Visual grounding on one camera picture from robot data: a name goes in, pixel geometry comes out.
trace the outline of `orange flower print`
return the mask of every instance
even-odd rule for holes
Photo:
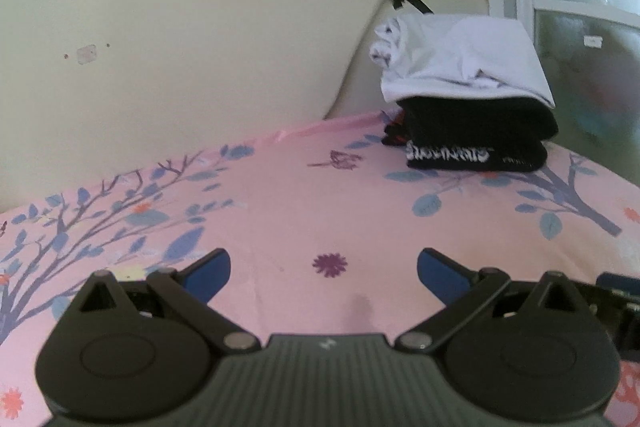
[[[632,208],[626,207],[624,212],[625,212],[626,219],[632,220],[634,223],[640,223],[640,214],[638,214],[638,211]]]
[[[134,214],[142,214],[151,208],[151,203],[140,203],[133,207]]]
[[[4,409],[4,417],[9,420],[18,418],[23,404],[22,393],[18,391],[17,387],[14,389],[9,388],[6,393],[0,395],[0,405]]]

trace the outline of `ribbed gray panel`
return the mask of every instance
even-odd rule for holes
[[[56,419],[47,427],[86,425]],[[610,427],[597,416],[554,425]],[[381,335],[275,335],[259,353],[223,360],[189,403],[135,427],[535,426],[478,409],[432,359],[398,353]]]

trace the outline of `bed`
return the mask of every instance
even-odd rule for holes
[[[49,417],[36,355],[84,279],[120,280],[228,250],[210,305],[254,332],[389,338],[441,308],[418,281],[433,247],[514,279],[547,269],[593,282],[640,272],[640,188],[549,144],[533,174],[410,171],[372,113],[158,162],[0,216],[3,426]],[[640,370],[623,365],[607,415],[640,425]]]

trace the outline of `mattress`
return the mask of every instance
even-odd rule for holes
[[[366,114],[189,153],[33,201],[0,216],[0,423],[49,413],[39,349],[94,270],[143,279],[217,247],[232,270],[210,306],[271,333],[389,339],[441,309],[419,282],[433,247],[514,279],[549,269],[594,282],[640,274],[640,188],[549,144],[532,174],[410,171]],[[640,425],[640,371],[623,365],[607,415]]]

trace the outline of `pink bed sheet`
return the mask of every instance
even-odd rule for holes
[[[515,279],[559,269],[593,282],[640,274],[640,188],[550,144],[535,174],[417,172],[380,144],[383,114],[327,121],[128,172],[0,216],[0,424],[49,417],[36,355],[93,270],[142,279],[226,248],[210,305],[274,332],[390,339],[441,308],[416,260],[434,247]],[[640,371],[625,364],[608,416],[640,425]]]

